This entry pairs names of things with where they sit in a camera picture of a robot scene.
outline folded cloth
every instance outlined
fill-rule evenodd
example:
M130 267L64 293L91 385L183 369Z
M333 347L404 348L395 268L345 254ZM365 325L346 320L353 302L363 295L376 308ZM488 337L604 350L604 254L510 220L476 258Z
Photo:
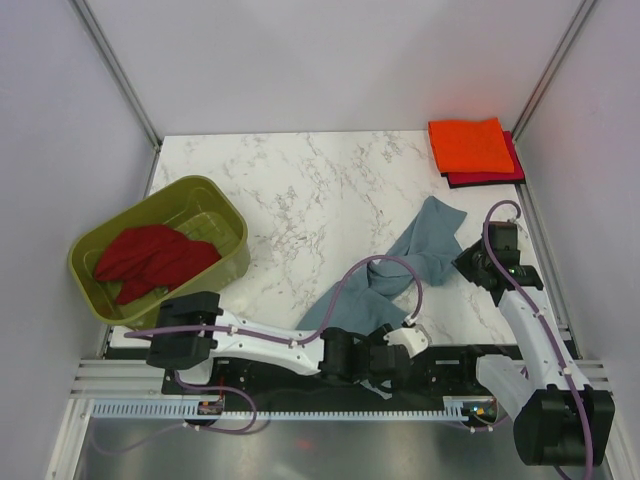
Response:
M520 160L518 159L518 154L516 153L516 149L513 147L513 139L511 138L511 132L505 131L503 133L504 133L504 141L505 141L505 144L507 145L507 150L509 151L509 155L511 156L511 161L513 162L513 167L514 167L513 173L488 173L488 172L448 173L445 176L447 177L447 181L449 182L449 187L459 188L459 187L471 187L475 185L498 185L503 183L511 183L511 184L524 183L524 170L522 170L522 165L520 165Z
M481 122L429 122L429 141L438 170L513 173L513 161L497 118Z

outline white cable carrier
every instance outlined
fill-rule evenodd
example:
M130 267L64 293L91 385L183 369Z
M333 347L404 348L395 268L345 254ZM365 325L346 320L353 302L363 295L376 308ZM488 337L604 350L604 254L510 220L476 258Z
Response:
M250 420L250 412L203 414L198 400L96 400L94 418L138 418L176 420ZM443 410L371 411L371 412L258 412L258 420L338 420L338 421L436 421L460 422L462 402L446 401Z

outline white wall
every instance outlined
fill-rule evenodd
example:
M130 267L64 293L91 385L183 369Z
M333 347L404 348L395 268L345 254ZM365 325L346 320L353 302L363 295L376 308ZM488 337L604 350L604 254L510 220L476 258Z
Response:
M579 0L88 0L162 135L513 126Z
M152 161L66 0L3 3L0 151L0 477L35 480L98 338L67 251L140 198Z
M640 449L640 3L600 2L518 143L584 352Z

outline cable clip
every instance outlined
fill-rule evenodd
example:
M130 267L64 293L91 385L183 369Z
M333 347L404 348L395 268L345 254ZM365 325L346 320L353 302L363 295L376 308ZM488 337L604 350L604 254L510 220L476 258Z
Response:
M404 324L407 327L413 327L416 323L416 318L412 317L411 314L407 315L406 317L404 317Z

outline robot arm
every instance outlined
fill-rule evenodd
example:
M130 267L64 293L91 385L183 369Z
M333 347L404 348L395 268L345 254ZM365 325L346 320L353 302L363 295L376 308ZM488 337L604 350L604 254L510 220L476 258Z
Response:
M297 375L318 376L333 383L401 385L409 375L411 359L426 350L421 325L393 330L384 325L369 336L330 327L310 342L315 332L287 330L252 322L218 307L220 296L199 292L163 303L156 327L213 327L201 331L154 336L147 364L181 370L192 384L206 384L217 358L237 358L282 367ZM273 338L283 339L274 342Z
M525 464L581 465L586 450L576 402L567 383L570 375L588 417L593 463L599 465L613 422L613 400L609 392L591 387L565 347L556 323L546 320L551 309L542 293L542 281L535 268L520 265L517 232L512 223L491 222L489 242L498 261L534 300L538 314L495 267L482 240L454 261L467 280L491 293L509 322L526 365L527 378L508 357L482 356L476 363L476 378L513 419L516 449ZM558 355L566 368L560 367Z

